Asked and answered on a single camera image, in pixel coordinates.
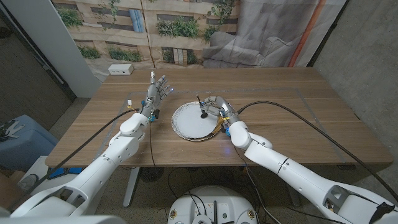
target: white cable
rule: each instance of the white cable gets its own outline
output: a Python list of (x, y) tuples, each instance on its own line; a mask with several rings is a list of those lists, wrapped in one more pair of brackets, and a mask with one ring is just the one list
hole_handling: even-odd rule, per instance
[(241, 218), (241, 216), (242, 216), (245, 212), (248, 212), (248, 211), (251, 211), (251, 209), (247, 209), (247, 210), (243, 211), (243, 212), (238, 216), (238, 218), (236, 219), (235, 223), (238, 223), (238, 221), (239, 221), (239, 219)]
[(277, 222), (278, 224), (281, 224), (280, 221), (278, 221), (278, 219), (276, 219), (273, 215), (271, 215), (271, 213), (270, 213), (270, 212), (266, 209), (266, 207), (264, 206), (264, 204), (263, 204), (263, 202), (262, 202), (262, 199), (261, 199), (261, 196), (260, 196), (260, 193), (259, 193), (259, 191), (258, 191), (258, 189), (257, 189), (257, 186), (255, 185), (253, 179), (251, 178), (251, 176), (250, 176), (250, 174), (249, 174), (249, 167), (247, 167), (247, 166), (246, 166), (246, 172), (248, 173), (248, 176), (249, 176), (249, 178), (250, 178), (252, 184), (254, 185), (254, 189), (256, 190), (256, 193), (257, 193), (257, 195), (259, 196), (260, 203), (261, 203), (262, 208), (264, 209), (264, 211), (266, 211), (266, 213), (267, 213), (275, 222)]
[(257, 223), (260, 224), (260, 220), (259, 220), (259, 214), (257, 214), (256, 211), (254, 211), (256, 213), (256, 218), (257, 218)]

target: robotic arm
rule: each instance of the robotic arm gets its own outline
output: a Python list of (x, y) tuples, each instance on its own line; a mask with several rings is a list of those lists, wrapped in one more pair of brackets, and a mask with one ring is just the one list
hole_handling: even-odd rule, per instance
[(139, 143), (145, 137), (144, 130), (159, 114), (162, 100), (173, 91), (168, 90), (170, 86), (165, 86), (166, 83), (165, 76), (156, 82), (152, 71), (142, 110), (123, 122), (107, 150), (72, 181), (32, 196), (11, 214), (11, 218), (84, 215), (117, 166), (137, 152)]
[(323, 178), (308, 168), (272, 149), (266, 138), (250, 133), (233, 107), (220, 96), (211, 96), (201, 109), (221, 115), (234, 146), (243, 149), (245, 156), (286, 181), (306, 197), (329, 219), (343, 223), (395, 223), (396, 206), (381, 196), (348, 184)]

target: gray cloth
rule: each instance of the gray cloth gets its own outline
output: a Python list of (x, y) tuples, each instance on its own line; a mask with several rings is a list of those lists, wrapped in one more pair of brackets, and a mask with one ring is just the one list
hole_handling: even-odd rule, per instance
[(236, 36), (215, 32), (202, 52), (204, 67), (286, 67), (317, 3), (241, 0)]

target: orange pipe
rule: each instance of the orange pipe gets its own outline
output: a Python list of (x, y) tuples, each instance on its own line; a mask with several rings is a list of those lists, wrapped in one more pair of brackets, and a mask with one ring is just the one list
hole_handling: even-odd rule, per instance
[(303, 46), (304, 46), (305, 42), (307, 41), (312, 28), (314, 27), (315, 23), (317, 22), (318, 17), (322, 12), (322, 9), (323, 9), (323, 6), (325, 5), (325, 3), (326, 3), (326, 0), (319, 0), (317, 7), (315, 8), (315, 10), (312, 14), (310, 22), (308, 22), (307, 28), (305, 28), (303, 36), (301, 36), (300, 42), (298, 43), (298, 46), (297, 46), (296, 50), (294, 51), (292, 58), (290, 59), (288, 67), (294, 66), (294, 63), (296, 62), (297, 57), (299, 56), (301, 50), (303, 49)]

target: concrete wall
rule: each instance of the concrete wall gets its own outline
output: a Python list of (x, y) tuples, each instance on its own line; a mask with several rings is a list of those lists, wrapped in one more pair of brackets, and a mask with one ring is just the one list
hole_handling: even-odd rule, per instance
[[(398, 160), (398, 2), (351, 0), (314, 67)], [(398, 162), (379, 172), (398, 191)], [(357, 183), (389, 200), (373, 177)]]

